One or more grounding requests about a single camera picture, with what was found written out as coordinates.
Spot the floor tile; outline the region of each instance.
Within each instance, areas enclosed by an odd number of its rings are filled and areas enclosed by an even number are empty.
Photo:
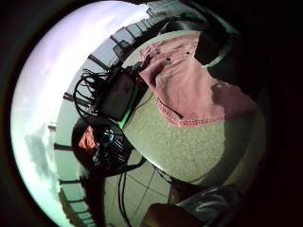
[[[141,202],[143,201],[144,195],[147,191],[147,187],[138,183],[129,176],[126,176],[126,184],[124,190],[124,203],[127,216],[133,217],[137,212]],[[114,219],[117,218],[117,222],[120,222],[120,211],[118,208],[118,191],[115,194],[114,206],[112,208],[112,219],[111,222],[114,224]]]
[[[156,171],[151,178],[150,188],[163,196],[169,196],[170,184],[167,183]]]
[[[128,165],[137,164],[140,159],[141,159],[141,155],[134,150]],[[153,173],[153,168],[151,163],[149,163],[148,161],[146,161],[141,167],[138,167],[128,172],[129,175],[131,175],[136,180],[138,180],[139,182],[143,183],[146,186],[149,185],[149,182],[152,177],[152,173]]]
[[[118,176],[107,177],[106,182],[108,182],[113,188],[116,188]]]
[[[150,205],[154,203],[167,203],[168,198],[159,195],[158,193],[148,189],[138,212],[135,214],[135,216],[131,219],[131,223],[134,227],[138,227],[139,224],[141,223],[142,219],[144,218],[148,208]]]
[[[149,189],[139,207],[140,212],[146,213],[150,205],[154,203],[168,203],[168,198]]]
[[[115,198],[115,189],[109,183],[106,182],[104,192],[105,192],[104,203],[101,209],[104,209],[105,222],[110,222],[112,219],[112,209],[113,209],[114,198]]]

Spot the red object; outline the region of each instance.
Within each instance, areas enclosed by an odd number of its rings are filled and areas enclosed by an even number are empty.
[[[194,58],[199,34],[156,42],[140,51],[144,70],[139,76],[157,96],[160,114],[173,126],[203,125],[257,107],[239,87],[212,78]]]
[[[84,148],[89,154],[91,154],[91,149],[96,146],[93,131],[92,127],[87,127],[78,143],[79,148]]]

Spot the tile floor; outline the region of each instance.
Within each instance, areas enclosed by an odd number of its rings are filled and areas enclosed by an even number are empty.
[[[128,165],[136,164],[141,155],[133,150]],[[104,212],[107,226],[127,226],[118,209],[118,177],[105,181]],[[154,171],[151,163],[146,163],[127,173],[124,202],[126,213],[133,227],[138,227],[142,218],[153,203],[167,203],[170,185]]]

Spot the cloud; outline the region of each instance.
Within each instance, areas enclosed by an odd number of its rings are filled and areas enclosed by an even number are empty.
[[[52,195],[57,197],[59,183],[53,153],[53,135],[43,124],[32,134],[25,136],[29,158],[35,166],[38,178],[48,184]]]

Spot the table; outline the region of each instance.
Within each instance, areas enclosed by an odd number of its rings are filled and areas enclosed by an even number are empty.
[[[123,67],[139,61],[139,50],[148,44],[193,31],[173,31],[139,46]],[[265,120],[260,112],[199,127],[169,125],[154,104],[150,90],[123,129],[135,149],[170,176],[188,183],[211,186],[234,183],[246,190],[265,150]]]

